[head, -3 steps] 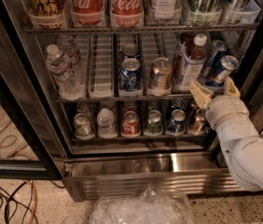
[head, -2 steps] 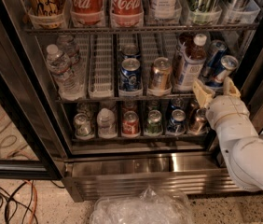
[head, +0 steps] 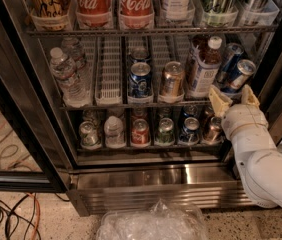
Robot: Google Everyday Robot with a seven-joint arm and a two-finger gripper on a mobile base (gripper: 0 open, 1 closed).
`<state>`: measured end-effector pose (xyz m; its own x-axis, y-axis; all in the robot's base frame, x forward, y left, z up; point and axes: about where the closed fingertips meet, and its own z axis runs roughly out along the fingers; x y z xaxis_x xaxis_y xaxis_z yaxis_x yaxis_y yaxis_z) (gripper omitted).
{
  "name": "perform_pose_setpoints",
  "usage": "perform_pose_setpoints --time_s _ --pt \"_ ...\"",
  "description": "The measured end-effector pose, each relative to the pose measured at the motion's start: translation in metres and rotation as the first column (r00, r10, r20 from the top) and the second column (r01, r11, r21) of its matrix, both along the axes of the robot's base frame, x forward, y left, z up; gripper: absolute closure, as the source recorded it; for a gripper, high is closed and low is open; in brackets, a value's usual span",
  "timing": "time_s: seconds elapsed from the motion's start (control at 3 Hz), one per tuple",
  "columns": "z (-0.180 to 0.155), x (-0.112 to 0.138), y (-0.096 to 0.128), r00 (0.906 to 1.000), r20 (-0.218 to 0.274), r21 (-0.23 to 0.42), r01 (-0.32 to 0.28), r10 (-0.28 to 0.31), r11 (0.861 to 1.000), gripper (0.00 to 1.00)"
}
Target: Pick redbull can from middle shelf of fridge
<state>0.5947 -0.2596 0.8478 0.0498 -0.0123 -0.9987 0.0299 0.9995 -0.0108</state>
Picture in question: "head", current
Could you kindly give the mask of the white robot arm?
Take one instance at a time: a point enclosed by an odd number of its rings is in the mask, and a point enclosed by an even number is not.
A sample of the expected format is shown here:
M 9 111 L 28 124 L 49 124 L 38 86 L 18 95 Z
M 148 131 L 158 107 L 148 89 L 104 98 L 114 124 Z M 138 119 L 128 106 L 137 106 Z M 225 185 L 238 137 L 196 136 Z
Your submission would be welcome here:
M 262 208 L 282 207 L 282 154 L 268 131 L 268 121 L 250 86 L 243 87 L 239 104 L 233 103 L 214 85 L 209 87 L 208 98 L 232 144 L 247 197 Z

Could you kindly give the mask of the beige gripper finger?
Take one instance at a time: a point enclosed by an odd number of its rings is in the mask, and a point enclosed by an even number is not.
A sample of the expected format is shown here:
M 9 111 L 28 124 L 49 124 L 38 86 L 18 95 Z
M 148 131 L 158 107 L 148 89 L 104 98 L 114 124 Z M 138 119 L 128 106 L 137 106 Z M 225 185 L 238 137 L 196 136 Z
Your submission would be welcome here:
M 241 103 L 244 105 L 260 106 L 258 98 L 255 96 L 251 87 L 245 84 L 242 88 Z
M 209 88 L 208 98 L 217 117 L 222 117 L 233 103 L 233 101 L 228 96 L 223 94 L 214 85 L 211 85 Z

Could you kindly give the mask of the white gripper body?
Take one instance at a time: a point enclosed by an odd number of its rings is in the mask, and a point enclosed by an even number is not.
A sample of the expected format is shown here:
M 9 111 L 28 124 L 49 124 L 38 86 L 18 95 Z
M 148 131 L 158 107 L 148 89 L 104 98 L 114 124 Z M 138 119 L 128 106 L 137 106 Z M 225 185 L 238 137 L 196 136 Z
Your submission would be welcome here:
M 253 105 L 236 104 L 226 111 L 221 121 L 222 129 L 228 140 L 236 130 L 250 125 L 268 128 L 268 121 L 264 113 Z

